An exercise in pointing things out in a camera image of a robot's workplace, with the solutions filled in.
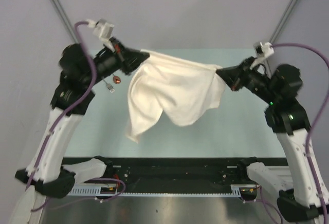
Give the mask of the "white cloth napkin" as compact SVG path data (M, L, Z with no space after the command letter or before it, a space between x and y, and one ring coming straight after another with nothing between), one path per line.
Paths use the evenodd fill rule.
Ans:
M226 88L216 74L221 66L142 52L150 56L137 68L128 88L127 138L138 142L162 114L177 126L189 126L207 110L219 107Z

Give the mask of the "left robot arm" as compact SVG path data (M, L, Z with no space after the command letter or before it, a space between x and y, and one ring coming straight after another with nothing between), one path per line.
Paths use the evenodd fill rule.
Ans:
M96 179L107 183L115 174L113 162L102 156L62 165L71 137L95 97L92 88L118 70L130 75L150 56L123 46L116 38L109 41L114 49L104 47L90 60L81 44L69 45L62 52L60 83L51 99L43 141L29 166L15 173L17 180L43 196L64 198L75 184Z

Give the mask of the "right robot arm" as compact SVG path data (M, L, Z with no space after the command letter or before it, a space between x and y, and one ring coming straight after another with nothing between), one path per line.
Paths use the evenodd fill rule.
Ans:
M245 87L268 104L264 111L267 125L283 148L292 182L285 182L264 164L251 159L251 164L237 170L242 183L255 181L274 195L281 215L288 222L303 222L320 216L328 223L328 190L322 178L313 173L319 169L307 135L311 125L305 109L296 96L303 85L300 70L289 64L279 65L268 77L251 69L253 57L240 65L216 70L232 91Z

